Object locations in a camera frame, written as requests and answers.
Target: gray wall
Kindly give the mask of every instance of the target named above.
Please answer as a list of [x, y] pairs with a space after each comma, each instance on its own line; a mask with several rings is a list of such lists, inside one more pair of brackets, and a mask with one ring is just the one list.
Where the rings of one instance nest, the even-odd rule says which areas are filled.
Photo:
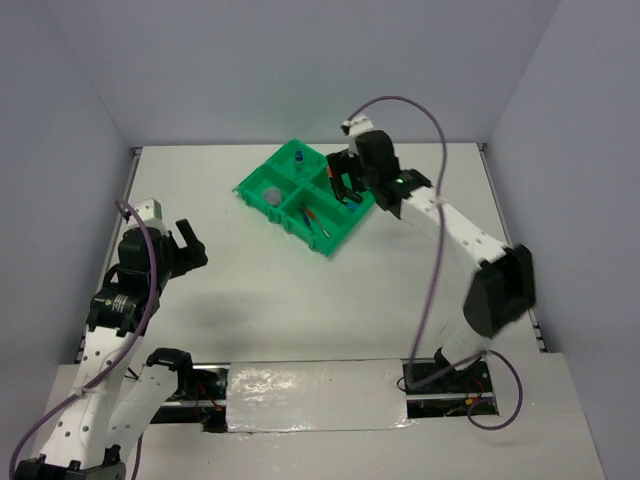
[[[391, 93], [428, 105], [453, 140], [487, 140], [559, 0], [47, 3], [129, 143], [146, 145], [334, 141]], [[436, 138], [418, 113], [377, 108], [396, 139]]]
[[489, 142], [609, 480], [638, 478], [640, 2], [564, 0]]
[[0, 475], [82, 333], [130, 150], [40, 1], [0, 2]]

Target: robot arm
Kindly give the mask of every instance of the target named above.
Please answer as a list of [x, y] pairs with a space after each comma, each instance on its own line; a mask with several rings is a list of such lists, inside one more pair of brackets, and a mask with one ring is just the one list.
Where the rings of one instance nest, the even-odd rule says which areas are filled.
[[[533, 262], [523, 245], [509, 248], [487, 235], [453, 206], [438, 200], [429, 179], [417, 170], [401, 170], [393, 143], [364, 115], [343, 123], [349, 148], [327, 156], [335, 197], [359, 203], [370, 191], [383, 210], [437, 239], [439, 201], [446, 219], [445, 249], [469, 279], [469, 291], [455, 333], [435, 353], [448, 366], [488, 348], [509, 323], [535, 304]], [[345, 184], [347, 176], [351, 188]]]
[[[135, 210], [149, 231], [155, 252], [157, 286], [153, 315], [168, 281], [206, 265], [208, 259], [204, 245], [187, 220], [176, 222], [186, 242], [186, 247], [179, 248], [162, 222], [158, 202], [146, 200], [137, 204]], [[20, 462], [16, 479], [124, 479], [121, 458], [131, 452], [160, 405], [187, 385], [193, 367], [191, 356], [160, 348], [148, 358], [135, 386], [116, 407], [127, 366], [145, 332], [115, 368], [112, 364], [131, 342], [150, 289], [147, 246], [132, 218], [128, 219], [118, 244], [118, 259], [91, 300], [84, 353], [71, 392], [79, 398], [63, 411], [38, 458]], [[107, 368], [112, 370], [102, 382], [88, 390], [83, 388]]]

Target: green tray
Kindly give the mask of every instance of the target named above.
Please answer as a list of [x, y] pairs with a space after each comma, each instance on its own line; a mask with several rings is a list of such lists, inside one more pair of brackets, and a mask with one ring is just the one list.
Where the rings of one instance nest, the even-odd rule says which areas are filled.
[[[304, 156], [304, 180], [296, 180], [295, 176], [296, 147], [302, 149]], [[347, 177], [345, 183], [350, 187]], [[282, 192], [282, 203], [278, 207], [272, 207], [262, 198], [262, 192], [268, 187], [278, 187]], [[327, 174], [327, 159], [296, 139], [283, 145], [233, 190], [247, 205], [260, 210], [271, 222], [282, 225], [285, 231], [300, 237], [311, 250], [326, 256], [338, 248], [374, 204], [373, 195], [369, 192], [362, 194], [363, 202], [353, 212], [336, 200]], [[331, 238], [326, 237], [313, 219], [310, 219], [311, 229], [304, 223], [299, 211], [302, 203], [316, 214]]]

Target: purple cable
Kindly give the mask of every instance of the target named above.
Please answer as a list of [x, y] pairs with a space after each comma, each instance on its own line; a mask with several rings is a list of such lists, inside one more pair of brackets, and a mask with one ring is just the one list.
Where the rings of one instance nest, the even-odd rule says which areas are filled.
[[[131, 336], [131, 340], [129, 341], [129, 343], [127, 343], [127, 345], [122, 349], [120, 354], [115, 358], [115, 360], [113, 360], [113, 363], [109, 365], [107, 368], [105, 368], [98, 375], [96, 375], [92, 380], [89, 380], [89, 382], [87, 382], [84, 388], [93, 388], [96, 385], [98, 385], [107, 377], [107, 375], [109, 375], [109, 373], [113, 371], [114, 368], [116, 368], [116, 366], [120, 362], [122, 362], [124, 357], [128, 355], [128, 353], [133, 348], [133, 345], [135, 344], [136, 340], [138, 339], [138, 337], [140, 337], [144, 329], [147, 327], [149, 320], [151, 319], [151, 312], [153, 311], [153, 303], [155, 301], [155, 296], [156, 296], [156, 287], [158, 283], [156, 255], [153, 249], [153, 242], [151, 240], [151, 235], [149, 234], [149, 230], [147, 230], [147, 227], [145, 226], [144, 222], [140, 218], [140, 215], [138, 215], [135, 209], [131, 205], [129, 205], [126, 201], [123, 200], [120, 203], [116, 202], [116, 207], [118, 207], [118, 210], [125, 218], [128, 218], [129, 215], [133, 216], [135, 221], [138, 223], [140, 230], [142, 231], [142, 236], [144, 237], [144, 241], [147, 246], [147, 253], [149, 254], [149, 267], [150, 267], [150, 273], [151, 273], [151, 280], [150, 280], [151, 285], [149, 286], [149, 298], [147, 299], [147, 304], [144, 308], [144, 313], [142, 314], [142, 318], [140, 319], [138, 328], [136, 328], [136, 330], [133, 332], [133, 335]], [[23, 437], [20, 439], [20, 441], [16, 445], [15, 450], [11, 454], [11, 460], [9, 462], [9, 479], [10, 480], [13, 480], [13, 478], [15, 477], [16, 465], [18, 463], [18, 456], [20, 455], [20, 451], [22, 450], [24, 445], [27, 443], [27, 441], [29, 441], [29, 438], [31, 438], [31, 436], [34, 433], [36, 433], [42, 427], [42, 425], [47, 423], [53, 416], [55, 416], [61, 410], [64, 410], [65, 408], [67, 408], [69, 405], [75, 402], [78, 398], [80, 397], [75, 393], [71, 394], [69, 397], [64, 399], [58, 405], [53, 407], [49, 412], [45, 413], [43, 417], [40, 420], [38, 420], [36, 423], [34, 423], [33, 426], [27, 431], [27, 433], [23, 435]]]
[[[427, 110], [425, 107], [423, 107], [422, 105], [420, 105], [418, 102], [411, 100], [407, 97], [402, 97], [399, 95], [385, 95], [382, 97], [376, 97], [372, 100], [369, 100], [367, 103], [365, 103], [364, 105], [362, 105], [360, 108], [358, 108], [355, 112], [353, 112], [350, 116], [349, 116], [349, 120], [353, 120], [353, 118], [358, 115], [360, 112], [362, 112], [365, 108], [373, 105], [374, 103], [378, 103], [384, 100], [398, 100], [400, 102], [404, 102], [404, 103], [408, 103], [409, 105], [412, 105], [414, 107], [416, 107], [418, 110], [420, 110], [422, 113], [424, 113], [427, 117], [429, 117], [429, 120], [431, 120], [431, 122], [434, 124], [434, 126], [436, 127], [436, 130], [438, 131], [438, 136], [440, 138], [440, 143], [442, 144], [442, 163], [440, 166], [440, 173], [438, 174], [438, 179], [436, 181], [436, 199], [440, 199], [440, 194], [442, 193], [442, 183], [444, 180], [444, 174], [445, 171], [447, 169], [447, 140], [444, 136], [444, 131], [442, 130], [442, 127], [440, 126], [440, 123], [438, 122], [438, 120], [436, 119], [436, 117], [429, 111]], [[477, 407], [478, 405], [482, 404], [482, 403], [487, 403], [490, 401], [490, 399], [484, 399], [484, 400], [480, 400], [476, 403], [474, 403], [467, 411], [467, 418], [469, 418], [469, 421], [475, 425], [478, 428], [481, 428], [483, 430], [500, 430], [502, 428], [505, 428], [509, 425], [511, 425], [513, 423], [513, 421], [516, 419], [516, 417], [518, 416], [518, 414], [520, 413], [520, 410], [522, 408], [522, 402], [523, 402], [523, 397], [524, 397], [524, 392], [522, 389], [522, 381], [520, 380], [520, 377], [518, 376], [518, 373], [516, 372], [516, 369], [513, 367], [513, 365], [500, 353], [496, 352], [495, 350], [489, 350], [489, 351], [481, 351], [478, 353], [474, 353], [473, 355], [468, 356], [467, 358], [464, 358], [436, 373], [434, 373], [433, 375], [429, 375], [426, 378], [423, 378], [422, 380], [418, 381], [418, 382], [413, 382], [411, 380], [412, 378], [412, 371], [413, 371], [413, 367], [415, 365], [415, 360], [416, 360], [416, 356], [418, 355], [418, 350], [420, 349], [420, 343], [422, 342], [422, 336], [424, 334], [425, 328], [427, 326], [428, 323], [428, 319], [429, 319], [429, 313], [431, 312], [431, 307], [433, 306], [433, 301], [435, 299], [436, 296], [436, 290], [438, 288], [438, 280], [440, 279], [440, 271], [442, 269], [442, 261], [444, 259], [444, 241], [445, 241], [445, 234], [446, 234], [446, 230], [447, 230], [447, 225], [446, 225], [446, 220], [445, 220], [445, 215], [444, 215], [444, 209], [442, 208], [442, 204], [440, 202], [436, 203], [436, 207], [438, 209], [438, 217], [440, 219], [440, 231], [438, 233], [438, 246], [436, 249], [436, 262], [435, 265], [433, 267], [433, 272], [431, 274], [431, 282], [429, 284], [429, 290], [427, 291], [427, 298], [425, 301], [425, 305], [424, 305], [424, 309], [422, 310], [422, 317], [420, 319], [420, 323], [418, 325], [418, 330], [416, 332], [415, 338], [413, 340], [413, 346], [411, 348], [411, 355], [409, 356], [409, 363], [407, 365], [407, 372], [405, 374], [405, 387], [406, 388], [412, 388], [412, 389], [417, 389], [420, 387], [424, 387], [425, 385], [428, 385], [436, 380], [438, 380], [439, 378], [444, 377], [446, 374], [448, 374], [449, 372], [453, 371], [456, 367], [459, 367], [461, 365], [466, 364], [467, 362], [470, 361], [474, 361], [484, 355], [487, 355], [489, 353], [491, 353], [492, 355], [495, 355], [496, 357], [498, 357], [500, 360], [502, 360], [505, 365], [509, 368], [509, 370], [511, 371], [511, 373], [513, 374], [513, 377], [516, 380], [516, 384], [518, 386], [518, 403], [516, 405], [516, 409], [514, 411], [514, 413], [502, 424], [500, 425], [495, 425], [495, 426], [485, 426], [485, 425], [481, 425], [478, 422], [476, 422], [475, 420], [473, 420], [471, 418], [471, 413], [473, 412], [473, 410], [475, 409], [475, 407]]]
[[[349, 120], [352, 120], [356, 115], [362, 112], [365, 108], [373, 105], [374, 103], [381, 102], [383, 100], [398, 100], [404, 103], [408, 103], [416, 107], [422, 113], [424, 113], [429, 120], [434, 124], [436, 130], [438, 131], [438, 136], [440, 137], [440, 143], [442, 144], [442, 164], [440, 166], [440, 174], [438, 175], [438, 180], [436, 181], [436, 198], [440, 198], [440, 194], [442, 193], [442, 182], [444, 180], [444, 174], [447, 169], [447, 140], [444, 136], [444, 131], [440, 126], [440, 123], [436, 119], [436, 117], [425, 107], [420, 105], [418, 102], [415, 102], [409, 98], [401, 97], [398, 95], [386, 95], [383, 97], [377, 97], [373, 100], [368, 101], [360, 108], [358, 108], [355, 112], [353, 112], [349, 116]], [[438, 288], [438, 280], [440, 279], [440, 271], [442, 269], [442, 261], [444, 259], [444, 240], [446, 233], [446, 220], [444, 216], [444, 209], [442, 208], [442, 204], [437, 202], [436, 204], [438, 209], [438, 217], [440, 218], [440, 231], [438, 233], [438, 246], [436, 248], [436, 262], [433, 266], [433, 272], [431, 274], [431, 282], [429, 284], [429, 290], [427, 290], [427, 299], [424, 304], [424, 308], [422, 310], [422, 317], [420, 319], [420, 323], [418, 325], [418, 331], [416, 332], [416, 336], [413, 341], [413, 347], [411, 348], [411, 355], [409, 355], [409, 365], [407, 370], [407, 375], [405, 376], [405, 385], [407, 388], [418, 388], [420, 386], [424, 386], [427, 383], [427, 379], [423, 379], [420, 382], [412, 382], [411, 381], [411, 372], [413, 371], [413, 366], [415, 364], [416, 356], [418, 355], [418, 350], [420, 349], [420, 343], [422, 342], [422, 336], [424, 334], [424, 330], [427, 327], [427, 321], [429, 318], [429, 312], [431, 312], [431, 307], [433, 306], [433, 301], [435, 300], [436, 290]]]
[[140, 458], [142, 457], [142, 436], [138, 439], [138, 446], [136, 447], [136, 463], [133, 465], [133, 472], [131, 473], [131, 480], [138, 478], [138, 470], [140, 470]]

